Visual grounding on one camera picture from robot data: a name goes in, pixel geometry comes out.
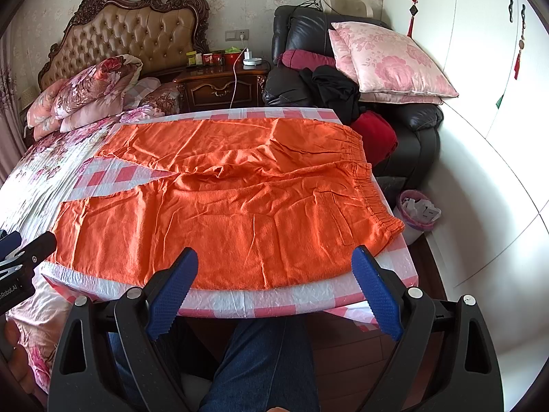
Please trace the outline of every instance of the black leather recliner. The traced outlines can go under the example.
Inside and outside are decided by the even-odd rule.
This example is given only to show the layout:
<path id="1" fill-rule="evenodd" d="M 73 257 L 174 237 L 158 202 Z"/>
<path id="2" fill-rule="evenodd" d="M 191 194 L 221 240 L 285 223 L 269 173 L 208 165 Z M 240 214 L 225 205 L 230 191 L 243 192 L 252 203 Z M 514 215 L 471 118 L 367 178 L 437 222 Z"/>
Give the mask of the black leather recliner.
<path id="1" fill-rule="evenodd" d="M 333 57 L 328 29 L 331 23 L 360 21 L 389 29 L 385 23 L 362 17 L 326 14 L 314 8 L 279 6 L 274 12 L 272 59 L 263 100 L 270 106 L 314 106 L 312 96 L 299 73 L 286 68 L 279 57 L 284 51 L 304 49 Z M 393 127 L 399 140 L 397 149 L 373 168 L 385 198 L 394 206 L 396 196 L 405 189 L 418 188 L 439 152 L 437 127 L 443 119 L 433 104 L 360 103 L 381 114 Z"/>

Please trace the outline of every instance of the orange pants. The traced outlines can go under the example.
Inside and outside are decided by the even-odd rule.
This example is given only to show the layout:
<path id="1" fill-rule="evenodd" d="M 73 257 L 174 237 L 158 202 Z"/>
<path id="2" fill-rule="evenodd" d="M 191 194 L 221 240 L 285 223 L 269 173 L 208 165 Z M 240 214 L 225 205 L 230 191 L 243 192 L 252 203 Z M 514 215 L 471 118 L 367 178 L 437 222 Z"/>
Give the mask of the orange pants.
<path id="1" fill-rule="evenodd" d="M 174 174 L 109 196 L 62 203 L 57 263 L 144 285 L 185 246 L 194 288 L 270 289 L 350 271 L 404 225 L 371 182 L 361 138 L 309 119 L 124 125 L 98 152 Z"/>

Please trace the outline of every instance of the small box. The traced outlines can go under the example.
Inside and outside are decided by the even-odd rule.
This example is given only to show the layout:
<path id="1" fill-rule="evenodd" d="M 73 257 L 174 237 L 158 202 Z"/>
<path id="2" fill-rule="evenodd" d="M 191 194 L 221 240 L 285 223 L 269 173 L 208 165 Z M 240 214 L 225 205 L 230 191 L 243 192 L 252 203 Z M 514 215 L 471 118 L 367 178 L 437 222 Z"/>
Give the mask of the small box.
<path id="1" fill-rule="evenodd" d="M 196 65 L 197 64 L 197 52 L 196 51 L 190 51 L 187 53 L 187 60 L 188 60 L 188 63 L 187 65 L 188 66 L 193 66 L 193 65 Z"/>
<path id="2" fill-rule="evenodd" d="M 212 53 L 211 60 L 213 65 L 223 65 L 223 54 L 218 52 Z"/>

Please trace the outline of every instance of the charging cable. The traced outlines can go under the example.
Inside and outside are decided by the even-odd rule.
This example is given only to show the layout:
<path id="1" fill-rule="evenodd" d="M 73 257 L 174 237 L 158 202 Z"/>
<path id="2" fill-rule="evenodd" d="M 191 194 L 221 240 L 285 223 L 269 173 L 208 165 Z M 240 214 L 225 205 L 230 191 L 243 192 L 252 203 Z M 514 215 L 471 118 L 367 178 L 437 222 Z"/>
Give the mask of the charging cable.
<path id="1" fill-rule="evenodd" d="M 241 41 L 242 41 L 242 45 L 244 45 L 244 34 L 241 34 Z M 238 63 L 238 60 L 242 57 L 242 54 L 244 53 L 244 51 L 246 51 L 245 49 L 243 49 L 241 51 L 241 53 L 238 55 L 237 57 L 237 60 L 234 61 L 234 65 L 233 65 L 233 73 L 234 73 L 234 90 L 233 90 L 233 97 L 231 98 L 231 104 L 229 105 L 229 109 L 231 109 L 233 107 L 233 102 L 234 102 L 234 96 L 237 94 L 237 63 Z"/>

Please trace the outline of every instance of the pink trash bin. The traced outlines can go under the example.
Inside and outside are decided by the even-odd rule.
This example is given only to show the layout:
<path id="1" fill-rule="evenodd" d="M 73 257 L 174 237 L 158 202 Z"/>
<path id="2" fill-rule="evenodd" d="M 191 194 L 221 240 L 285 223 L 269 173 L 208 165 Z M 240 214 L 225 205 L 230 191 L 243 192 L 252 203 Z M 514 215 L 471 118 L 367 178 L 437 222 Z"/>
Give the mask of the pink trash bin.
<path id="1" fill-rule="evenodd" d="M 406 242 L 406 244 L 411 245 L 421 236 L 421 234 L 427 231 L 432 231 L 435 227 L 435 222 L 433 221 L 431 223 L 419 223 L 418 221 L 410 217 L 410 215 L 408 215 L 406 211 L 402 208 L 402 203 L 405 198 L 412 198 L 415 201 L 429 200 L 429 198 L 422 194 L 420 191 L 407 190 L 403 191 L 396 201 L 395 209 L 393 209 L 393 215 L 404 222 L 406 228 L 402 232 L 402 236 L 404 237 L 404 241 Z"/>

